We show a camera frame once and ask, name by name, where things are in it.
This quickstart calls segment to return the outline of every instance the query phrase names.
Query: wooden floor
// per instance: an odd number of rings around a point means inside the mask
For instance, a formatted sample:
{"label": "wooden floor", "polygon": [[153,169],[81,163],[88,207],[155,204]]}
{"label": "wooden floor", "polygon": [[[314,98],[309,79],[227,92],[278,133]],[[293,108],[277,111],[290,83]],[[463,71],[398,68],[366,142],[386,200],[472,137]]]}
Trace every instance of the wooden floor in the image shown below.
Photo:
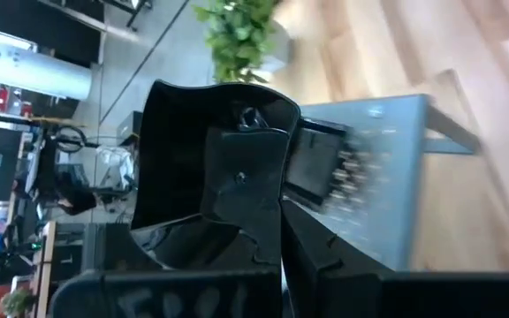
{"label": "wooden floor", "polygon": [[429,155],[413,264],[509,270],[509,0],[284,0],[300,104],[428,93],[478,156]]}

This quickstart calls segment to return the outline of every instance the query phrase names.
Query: small plant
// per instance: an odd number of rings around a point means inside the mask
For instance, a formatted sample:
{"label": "small plant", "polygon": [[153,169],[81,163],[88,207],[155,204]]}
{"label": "small plant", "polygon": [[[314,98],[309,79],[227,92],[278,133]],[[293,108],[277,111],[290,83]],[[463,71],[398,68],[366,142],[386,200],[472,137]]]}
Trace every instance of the small plant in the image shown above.
{"label": "small plant", "polygon": [[23,288],[18,288],[13,292],[6,293],[0,300],[0,309],[4,315],[17,317],[31,308],[36,301],[33,294]]}
{"label": "small plant", "polygon": [[212,48],[217,83],[257,80],[253,70],[271,50],[269,35],[272,0],[210,0],[207,8],[195,6],[197,19],[209,22],[206,43]]}

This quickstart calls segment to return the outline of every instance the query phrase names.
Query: screw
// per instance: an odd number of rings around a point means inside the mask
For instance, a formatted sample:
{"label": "screw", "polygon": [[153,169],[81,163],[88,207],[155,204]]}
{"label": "screw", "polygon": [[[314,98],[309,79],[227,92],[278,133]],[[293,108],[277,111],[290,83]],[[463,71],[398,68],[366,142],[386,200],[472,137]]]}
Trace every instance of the screw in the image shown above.
{"label": "screw", "polygon": [[343,189],[343,191],[346,191],[349,193],[353,193],[353,192],[357,191],[357,187],[351,183],[348,183],[348,182],[341,185],[341,189]]}
{"label": "screw", "polygon": [[384,115],[384,108],[380,105],[374,105],[368,109],[368,114],[373,118],[380,118]]}
{"label": "screw", "polygon": [[388,128],[388,129],[383,129],[381,131],[381,134],[391,134],[391,133],[395,133],[395,132],[396,132],[396,129]]}
{"label": "screw", "polygon": [[341,211],[348,212],[348,213],[353,213],[353,212],[354,212],[354,210],[353,210],[352,208],[349,208],[349,207],[348,207],[348,206],[346,206],[346,205],[342,205],[342,206],[340,206],[340,207],[339,207],[339,209],[340,209]]}
{"label": "screw", "polygon": [[344,159],[344,160],[349,159],[350,156],[351,156],[351,152],[349,152],[349,151],[341,150],[338,153],[338,157],[341,159]]}
{"label": "screw", "polygon": [[360,165],[356,161],[345,161],[343,162],[343,167],[347,170],[357,170]]}
{"label": "screw", "polygon": [[235,182],[244,185],[247,182],[247,175],[244,172],[239,172],[237,176],[235,176]]}
{"label": "screw", "polygon": [[354,176],[354,178],[355,178],[357,181],[360,181],[360,182],[364,182],[364,181],[366,181],[366,180],[368,179],[368,178],[367,178],[367,176],[362,175],[362,174],[355,174],[355,175],[353,175],[353,176]]}
{"label": "screw", "polygon": [[382,167],[378,164],[368,164],[367,167],[371,170],[380,170]]}
{"label": "screw", "polygon": [[357,197],[352,197],[351,201],[354,203],[358,203],[358,204],[364,204],[364,200],[361,198],[357,198]]}
{"label": "screw", "polygon": [[345,180],[346,178],[349,177],[349,174],[346,173],[346,171],[344,170],[341,170],[341,169],[335,169],[333,171],[333,177],[336,179],[336,180]]}
{"label": "screw", "polygon": [[361,159],[368,159],[370,158],[370,153],[368,152],[364,152],[364,151],[360,151],[357,153],[357,156]]}
{"label": "screw", "polygon": [[337,190],[333,190],[333,192],[330,194],[330,197],[334,198],[334,199],[341,199],[341,200],[346,199],[346,196]]}

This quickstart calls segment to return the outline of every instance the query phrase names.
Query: white pillar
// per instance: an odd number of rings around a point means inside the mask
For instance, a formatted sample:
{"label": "white pillar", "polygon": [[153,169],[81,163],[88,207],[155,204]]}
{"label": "white pillar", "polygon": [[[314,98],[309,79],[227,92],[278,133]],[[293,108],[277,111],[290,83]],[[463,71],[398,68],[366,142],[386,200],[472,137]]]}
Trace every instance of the white pillar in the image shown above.
{"label": "white pillar", "polygon": [[76,64],[0,43],[0,83],[84,101],[92,73]]}

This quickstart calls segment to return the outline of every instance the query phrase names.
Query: gray metal table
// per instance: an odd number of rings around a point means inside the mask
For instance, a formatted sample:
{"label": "gray metal table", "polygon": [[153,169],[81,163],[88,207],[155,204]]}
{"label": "gray metal table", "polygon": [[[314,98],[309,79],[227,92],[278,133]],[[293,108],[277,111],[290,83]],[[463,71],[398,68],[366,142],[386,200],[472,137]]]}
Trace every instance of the gray metal table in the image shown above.
{"label": "gray metal table", "polygon": [[[478,139],[429,104],[409,95],[301,108],[304,117],[351,126],[366,181],[351,204],[329,199],[310,212],[341,238],[395,270],[409,269],[424,153],[472,155]],[[447,138],[426,139],[431,129]]]}

